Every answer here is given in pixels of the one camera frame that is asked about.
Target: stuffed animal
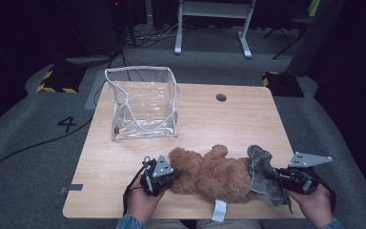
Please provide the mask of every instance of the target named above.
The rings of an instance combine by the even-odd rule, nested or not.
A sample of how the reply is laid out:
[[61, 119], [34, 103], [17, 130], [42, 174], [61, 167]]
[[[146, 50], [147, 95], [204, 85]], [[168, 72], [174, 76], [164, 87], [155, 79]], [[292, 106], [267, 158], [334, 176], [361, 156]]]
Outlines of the stuffed animal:
[[227, 203], [246, 203], [252, 198], [249, 166], [251, 159], [226, 158], [228, 149], [215, 145], [204, 156], [194, 151], [175, 148], [169, 162], [181, 171], [171, 191], [176, 194], [199, 194], [208, 202], [216, 199]]

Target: gray fabric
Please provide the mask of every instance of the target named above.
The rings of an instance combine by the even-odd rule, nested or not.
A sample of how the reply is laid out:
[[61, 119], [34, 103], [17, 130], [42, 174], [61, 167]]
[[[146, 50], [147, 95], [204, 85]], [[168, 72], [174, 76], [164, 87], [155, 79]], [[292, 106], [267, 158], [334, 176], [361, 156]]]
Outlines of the gray fabric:
[[250, 167], [251, 190], [261, 195], [267, 195], [274, 206], [288, 204], [291, 210], [291, 201], [288, 195], [283, 192], [277, 181], [266, 177], [267, 174], [274, 173], [274, 168], [270, 164], [273, 156], [257, 145], [251, 145], [248, 148], [248, 156], [252, 159]]

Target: white tag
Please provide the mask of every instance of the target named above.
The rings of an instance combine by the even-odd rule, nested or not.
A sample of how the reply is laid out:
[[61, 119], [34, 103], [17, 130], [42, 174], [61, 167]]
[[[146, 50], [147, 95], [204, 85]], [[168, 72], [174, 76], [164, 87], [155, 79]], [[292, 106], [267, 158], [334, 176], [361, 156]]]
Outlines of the white tag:
[[226, 213], [227, 213], [227, 203], [222, 200], [216, 199], [215, 208], [213, 209], [212, 220], [217, 222], [223, 222]]

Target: wooden table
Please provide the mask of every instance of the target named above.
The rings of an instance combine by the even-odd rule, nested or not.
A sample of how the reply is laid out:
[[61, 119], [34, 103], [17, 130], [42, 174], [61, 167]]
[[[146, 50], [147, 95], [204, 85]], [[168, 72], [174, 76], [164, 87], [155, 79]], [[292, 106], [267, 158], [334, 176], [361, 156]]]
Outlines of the wooden table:
[[[69, 191], [63, 209], [65, 217], [122, 218], [122, 196], [144, 157], [167, 157], [175, 147], [204, 155], [215, 144], [223, 144], [229, 150], [227, 157], [238, 158], [247, 156], [248, 147], [256, 144], [272, 153], [274, 167], [287, 167], [293, 150], [268, 89], [200, 84], [179, 87], [182, 101], [177, 107], [177, 137], [112, 141], [114, 103], [105, 85], [72, 181], [83, 184], [83, 188]], [[217, 94], [225, 94], [227, 100], [218, 101]], [[168, 190], [153, 218], [210, 219], [213, 211], [214, 205], [198, 195], [177, 195]], [[247, 204], [229, 203], [226, 219], [304, 218], [295, 201], [293, 212], [288, 206], [274, 207], [268, 197], [257, 195]]]

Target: person's left hand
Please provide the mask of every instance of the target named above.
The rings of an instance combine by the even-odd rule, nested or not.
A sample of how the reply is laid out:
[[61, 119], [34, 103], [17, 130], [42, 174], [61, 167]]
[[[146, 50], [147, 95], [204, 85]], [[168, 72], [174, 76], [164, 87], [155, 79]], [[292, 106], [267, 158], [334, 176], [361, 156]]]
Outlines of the person's left hand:
[[153, 215], [159, 200], [162, 199], [165, 192], [160, 193], [157, 197], [149, 196], [141, 187], [140, 180], [141, 176], [132, 184], [132, 190], [129, 195], [128, 214], [145, 224]]

